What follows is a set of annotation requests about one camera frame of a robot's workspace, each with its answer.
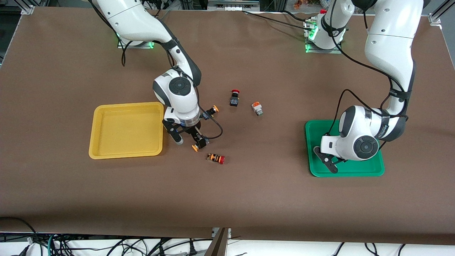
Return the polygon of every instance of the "cable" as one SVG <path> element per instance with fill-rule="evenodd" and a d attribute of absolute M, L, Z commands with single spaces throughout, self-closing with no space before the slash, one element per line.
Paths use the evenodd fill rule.
<path fill-rule="evenodd" d="M 268 17 L 265 17 L 265 16 L 257 15 L 257 14 L 255 14 L 255 13 L 247 12 L 247 11 L 244 11 L 244 10 L 243 10 L 242 12 L 244 12 L 244 13 L 246 13 L 246 14 L 251 14 L 251 15 L 253 15 L 253 16 L 257 16 L 257 17 L 259 17 L 259 18 L 263 18 L 263 19 L 266 19 L 266 20 L 272 20 L 272 21 L 275 21 L 275 22 L 278 22 L 278 23 L 281 23 L 281 24 L 285 24 L 285 25 L 288 25 L 288 26 L 292 26 L 292 27 L 296 27 L 296 28 L 301 28 L 301 29 L 303 29 L 303 30 L 308 30 L 308 31 L 311 30 L 310 28 L 300 27 L 300 26 L 297 26 L 297 25 L 293 25 L 293 24 L 289 24 L 289 23 L 286 23 L 286 22 L 282 22 L 282 21 L 280 21 L 280 20 L 274 20 L 274 19 L 271 19 L 271 18 L 268 18 Z"/>
<path fill-rule="evenodd" d="M 49 241 L 47 242 L 47 255 L 48 256 L 51 256 L 51 243 L 52 243 L 53 237 L 54 237 L 54 235 L 51 235 L 51 237 L 49 237 Z"/>
<path fill-rule="evenodd" d="M 368 32 L 368 24 L 367 24 L 367 15 L 366 15 L 366 11 L 364 11 L 364 23 L 365 23 L 365 29 L 366 29 L 367 32 Z"/>
<path fill-rule="evenodd" d="M 363 64 L 363 63 L 361 63 L 361 62 L 359 62 L 359 61 L 357 61 L 357 60 L 351 58 L 349 55 L 347 55 L 347 54 L 339 47 L 339 45 L 338 45 L 338 44 L 336 43 L 336 41 L 335 41 L 335 36 L 334 36 L 334 34 L 333 34 L 333 27 L 332 27 L 332 18 L 333 18 L 333 15 L 334 15 L 334 9 L 332 8 L 332 11 L 330 12 L 330 25 L 329 25 L 330 32 L 329 32 L 329 36 L 332 38 L 332 40 L 333 40 L 335 46 L 338 48 L 338 50 L 339 50 L 345 57 L 347 57 L 349 60 L 351 60 L 351 61 L 353 61 L 353 62 L 355 62 L 355 63 L 357 63 L 357 64 L 359 64 L 359 65 L 361 65 L 361 66 L 364 66 L 364 67 L 366 67 L 366 68 L 369 68 L 369 69 L 371 69 L 371 70 L 374 70 L 374 71 L 376 71 L 376 72 L 379 72 L 379 73 L 381 73 L 381 74 L 387 76 L 388 78 L 392 79 L 392 80 L 397 84 L 397 86 L 401 89 L 401 91 L 404 92 L 403 87 L 400 85 L 400 83 L 399 83 L 394 77 L 392 77 L 391 75 L 387 74 L 386 72 L 384 72 L 384 71 L 382 71 L 382 70 L 379 70 L 379 69 L 377 69 L 377 68 L 375 68 L 375 67 L 372 67 L 372 66 L 368 66 L 368 65 L 366 65 L 366 64 Z"/>
<path fill-rule="evenodd" d="M 337 249 L 337 251 L 335 252 L 335 254 L 334 254 L 333 256 L 337 256 L 337 255 L 339 254 L 339 252 L 340 252 L 341 248 L 343 247 L 343 245 L 344 245 L 344 242 L 342 242 L 342 243 L 338 246 L 338 249 Z"/>
<path fill-rule="evenodd" d="M 199 109 L 204 112 L 204 114 L 206 114 L 217 126 L 218 128 L 220 128 L 220 133 L 215 136 L 215 137 L 206 137 L 204 135 L 201 134 L 202 137 L 204 138 L 207 138 L 207 139 L 214 139 L 214 138 L 218 138 L 218 137 L 221 137 L 221 135 L 223 135 L 223 127 L 212 117 L 212 115 L 208 114 L 202 107 L 201 107 L 201 104 L 199 104 L 199 89 L 197 88 L 197 86 L 194 86 L 194 89 L 196 90 L 196 96 L 197 96 L 197 105 L 199 106 Z"/>
<path fill-rule="evenodd" d="M 106 17 L 103 16 L 103 14 L 100 12 L 100 10 L 98 10 L 98 8 L 93 4 L 93 1 L 92 0 L 88 0 L 90 5 L 92 6 L 93 10 L 95 10 L 96 14 L 98 14 L 98 16 L 100 17 L 100 19 L 110 28 L 112 29 L 112 31 L 114 31 L 114 34 L 115 36 L 117 37 L 117 40 L 118 40 L 118 43 L 120 44 L 120 47 L 121 47 L 121 50 L 122 50 L 122 55 L 121 55 L 121 64 L 122 66 L 125 66 L 125 62 L 126 62 L 126 55 L 125 55 L 125 51 L 126 51 L 126 48 L 123 47 L 123 43 L 119 37 L 119 35 L 117 34 L 117 31 L 115 31 L 115 29 L 111 26 L 111 24 L 107 21 Z"/>
<path fill-rule="evenodd" d="M 403 247 L 405 246 L 406 244 L 402 244 L 399 249 L 398 249 L 398 255 L 397 256 L 401 256 L 401 250 L 403 249 Z"/>
<path fill-rule="evenodd" d="M 367 243 L 364 243 L 365 248 L 367 248 L 367 250 L 368 250 L 369 252 L 371 252 L 374 256 L 379 256 L 379 255 L 378 255 L 378 249 L 376 248 L 376 245 L 375 245 L 374 243 L 371 243 L 371 244 L 373 245 L 374 251 L 372 251 L 372 250 L 370 250 L 370 249 L 368 248 L 368 244 L 367 244 Z"/>
<path fill-rule="evenodd" d="M 300 18 L 298 18 L 297 16 L 295 16 L 294 14 L 292 14 L 291 12 L 287 11 L 287 10 L 283 10 L 283 11 L 281 11 L 281 12 L 287 13 L 287 14 L 291 15 L 291 17 L 293 17 L 294 19 L 296 19 L 296 20 L 298 20 L 298 21 L 305 22 L 305 19 L 300 19 Z"/>
<path fill-rule="evenodd" d="M 125 45 L 125 48 L 121 48 L 121 65 L 122 66 L 125 66 L 126 64 L 126 54 L 125 54 L 125 51 L 126 49 L 128 48 L 128 46 L 130 46 L 130 44 L 132 43 L 133 41 L 129 41 L 126 45 Z"/>
<path fill-rule="evenodd" d="M 161 11 L 161 8 L 158 9 L 158 12 L 153 17 L 158 18 L 160 16 L 160 11 Z"/>
<path fill-rule="evenodd" d="M 0 220 L 18 220 L 18 221 L 24 223 L 25 225 L 27 225 L 27 227 L 33 232 L 33 235 L 36 238 L 35 243 L 40 245 L 41 256 L 43 256 L 43 250 L 41 248 L 42 244 L 40 243 L 40 238 L 38 237 L 38 233 L 27 221 L 25 221 L 21 218 L 17 218 L 17 217 L 0 217 Z"/>
<path fill-rule="evenodd" d="M 170 246 L 170 247 L 164 249 L 163 251 L 166 251 L 166 250 L 168 250 L 168 249 L 171 249 L 171 248 L 174 248 L 174 247 L 177 247 L 177 246 L 181 246 L 181 245 L 187 244 L 187 243 L 189 243 L 189 242 L 191 242 L 191 241 L 192 241 L 192 242 L 199 242 L 199 241 L 212 241 L 212 240 L 213 240 L 213 239 L 208 239 L 208 238 L 207 238 L 207 239 L 195 239 L 195 240 L 190 240 L 190 241 L 186 241 L 186 242 L 181 242 L 181 243 L 179 243 L 179 244 Z"/>
<path fill-rule="evenodd" d="M 345 92 L 350 92 L 352 94 L 352 96 L 354 96 L 354 98 L 356 98 L 364 107 L 366 107 L 369 111 L 377 114 L 378 116 L 383 116 L 382 113 L 378 113 L 377 111 L 375 111 L 374 109 L 372 109 L 370 106 L 368 106 L 365 102 L 363 102 L 353 91 L 349 90 L 349 89 L 344 89 L 343 92 L 341 93 L 340 95 L 340 98 L 338 100 L 338 105 L 337 105 L 337 111 L 335 112 L 335 117 L 334 117 L 334 121 L 332 122 L 332 125 L 330 126 L 330 129 L 329 131 L 326 133 L 327 135 L 330 134 L 330 132 L 332 131 L 332 128 L 334 127 L 334 124 L 335 124 L 335 121 L 337 119 L 337 116 L 338 116 L 338 111 L 339 111 L 339 107 L 340 107 L 340 103 L 341 103 L 341 99 L 343 98 L 343 95 Z M 390 115 L 390 118 L 396 118 L 396 117 L 402 117 L 402 118 L 407 118 L 408 116 L 407 115 Z"/>

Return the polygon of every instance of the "green tray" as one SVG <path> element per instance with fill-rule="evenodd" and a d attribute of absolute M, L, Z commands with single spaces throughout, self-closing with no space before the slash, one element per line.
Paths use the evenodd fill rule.
<path fill-rule="evenodd" d="M 337 164 L 338 173 L 333 174 L 329 171 L 313 152 L 313 148 L 321 145 L 321 138 L 329 130 L 332 122 L 333 120 L 311 120 L 305 125 L 311 173 L 316 177 L 374 177 L 383 175 L 384 161 L 381 151 L 366 161 L 347 161 Z M 337 120 L 330 135 L 339 135 L 338 123 Z"/>

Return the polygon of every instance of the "orange component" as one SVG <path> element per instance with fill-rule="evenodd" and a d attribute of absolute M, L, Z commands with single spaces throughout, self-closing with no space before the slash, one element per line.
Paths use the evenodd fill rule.
<path fill-rule="evenodd" d="M 300 9 L 300 6 L 303 4 L 303 0 L 297 0 L 294 4 L 294 10 Z"/>

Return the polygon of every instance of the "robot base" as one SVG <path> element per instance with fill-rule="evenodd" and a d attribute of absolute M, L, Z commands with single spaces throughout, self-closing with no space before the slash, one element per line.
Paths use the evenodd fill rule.
<path fill-rule="evenodd" d="M 333 120 L 312 120 L 305 125 L 308 160 L 311 173 L 316 177 L 372 177 L 384 174 L 384 162 L 381 151 L 373 158 L 366 161 L 347 161 L 336 164 L 337 173 L 332 173 L 321 159 L 315 154 L 313 149 L 319 147 L 322 136 L 329 130 Z M 337 136 L 338 123 L 335 122 L 330 135 Z"/>
<path fill-rule="evenodd" d="M 341 54 L 338 48 L 333 49 L 322 49 L 317 47 L 311 40 L 305 37 L 305 52 L 313 52 L 313 53 L 334 53 L 334 54 Z"/>

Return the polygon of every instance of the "electrical component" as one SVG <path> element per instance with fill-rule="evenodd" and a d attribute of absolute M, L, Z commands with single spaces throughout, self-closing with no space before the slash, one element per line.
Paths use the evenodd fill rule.
<path fill-rule="evenodd" d="M 237 89 L 232 90 L 231 101 L 229 103 L 231 106 L 236 107 L 238 105 L 238 94 L 239 93 L 240 93 L 240 91 Z"/>
<path fill-rule="evenodd" d="M 199 136 L 196 140 L 196 144 L 191 145 L 194 151 L 199 152 L 200 149 L 203 147 L 207 146 L 210 143 L 210 140 L 208 138 L 203 138 L 202 136 Z"/>
<path fill-rule="evenodd" d="M 220 163 L 220 164 L 224 164 L 224 156 L 222 156 L 222 155 L 208 153 L 207 160 L 216 162 L 216 163 Z"/>
<path fill-rule="evenodd" d="M 256 101 L 255 103 L 251 104 L 251 107 L 258 116 L 262 115 L 262 105 L 261 103 L 259 103 L 259 101 Z"/>
<path fill-rule="evenodd" d="M 213 114 L 220 112 L 217 108 L 217 106 L 213 105 L 209 110 L 206 112 L 202 112 L 202 114 L 199 116 L 200 118 L 203 118 L 205 120 L 210 119 L 209 115 L 213 117 Z"/>

